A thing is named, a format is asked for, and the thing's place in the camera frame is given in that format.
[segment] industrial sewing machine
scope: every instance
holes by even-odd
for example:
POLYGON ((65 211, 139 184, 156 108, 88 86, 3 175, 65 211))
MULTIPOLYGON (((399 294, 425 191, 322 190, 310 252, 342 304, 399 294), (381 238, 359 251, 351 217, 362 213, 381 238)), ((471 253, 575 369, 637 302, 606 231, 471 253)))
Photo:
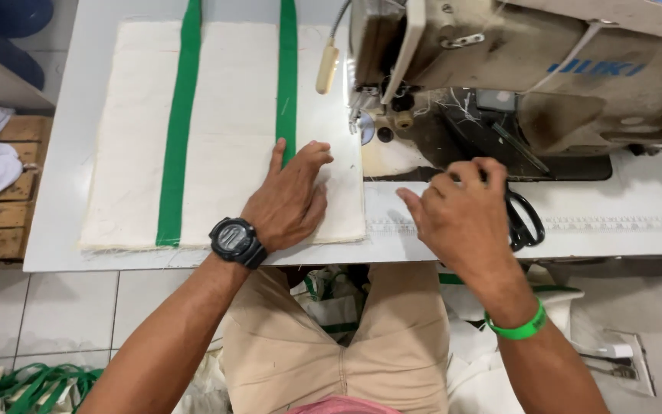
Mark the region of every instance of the industrial sewing machine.
MULTIPOLYGON (((377 155, 369 155, 363 146, 363 154, 377 157, 370 162, 374 169, 391 151, 385 145, 397 142, 401 150, 417 152, 397 156, 408 164, 381 168, 378 177, 410 179, 412 166, 435 171, 457 159, 437 113, 455 121, 462 139, 523 179, 606 179, 609 153, 662 152, 661 4, 347 3, 351 20, 343 64, 350 125, 366 128, 363 140, 377 148, 377 155)), ((320 93, 331 49, 321 65, 320 93)))

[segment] person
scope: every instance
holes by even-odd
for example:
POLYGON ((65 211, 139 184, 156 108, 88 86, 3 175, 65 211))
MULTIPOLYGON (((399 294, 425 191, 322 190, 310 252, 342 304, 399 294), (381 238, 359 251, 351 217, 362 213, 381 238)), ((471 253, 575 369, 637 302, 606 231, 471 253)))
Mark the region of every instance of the person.
MULTIPOLYGON (((241 213, 268 253, 308 237, 326 209, 326 189, 313 183, 333 161, 329 145, 312 141, 283 168, 284 149, 278 140, 241 213)), ((506 177, 494 159, 475 158, 451 164, 421 197, 398 195, 418 238, 464 280, 492 325, 514 330, 542 308, 508 245, 506 177)), ((127 339, 79 414, 170 413, 225 313, 224 370, 236 414, 448 412, 449 325, 434 264, 373 264, 369 279, 359 329, 342 347, 290 296, 277 268, 250 272, 211 253, 127 339)), ((525 412, 608 412, 574 348, 547 317, 541 322, 525 339, 498 339, 525 412)))

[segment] green wristband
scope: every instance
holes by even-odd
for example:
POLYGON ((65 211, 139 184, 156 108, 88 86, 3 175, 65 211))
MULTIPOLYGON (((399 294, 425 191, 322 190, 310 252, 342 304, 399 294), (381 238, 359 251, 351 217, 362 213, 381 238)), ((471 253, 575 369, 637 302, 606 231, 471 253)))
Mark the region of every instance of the green wristband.
POLYGON ((484 312, 484 320, 486 320, 487 325, 489 325, 489 327, 492 328, 492 330, 501 337, 508 340, 524 340, 528 339, 532 335, 535 335, 538 333, 538 331, 541 330, 541 328, 543 328, 543 326, 546 324, 546 321, 548 320, 548 315, 546 315, 546 309, 543 309, 543 303, 540 299, 538 299, 538 312, 536 312, 536 315, 530 320, 530 322, 520 326, 519 328, 497 328, 495 325, 492 325, 492 320, 489 318, 489 314, 487 312, 484 312))

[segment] black digital watch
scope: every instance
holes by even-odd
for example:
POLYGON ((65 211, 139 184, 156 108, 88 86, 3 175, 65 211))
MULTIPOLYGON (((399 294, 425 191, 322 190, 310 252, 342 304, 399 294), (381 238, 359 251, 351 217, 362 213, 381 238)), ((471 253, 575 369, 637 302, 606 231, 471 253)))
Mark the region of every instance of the black digital watch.
POLYGON ((236 261, 255 270, 267 259, 267 250, 257 239, 257 231, 244 219, 225 218, 214 226, 211 250, 226 261, 236 261))

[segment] beige pants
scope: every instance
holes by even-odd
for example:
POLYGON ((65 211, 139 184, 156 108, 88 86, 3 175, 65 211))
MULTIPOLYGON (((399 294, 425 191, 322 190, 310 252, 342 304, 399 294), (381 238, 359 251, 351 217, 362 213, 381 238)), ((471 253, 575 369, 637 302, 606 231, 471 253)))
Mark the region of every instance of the beige pants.
POLYGON ((235 414, 284 412, 336 394, 402 412, 448 412, 449 324, 432 262, 373 264, 348 348, 290 296, 276 268, 253 272, 227 312, 224 370, 235 414))

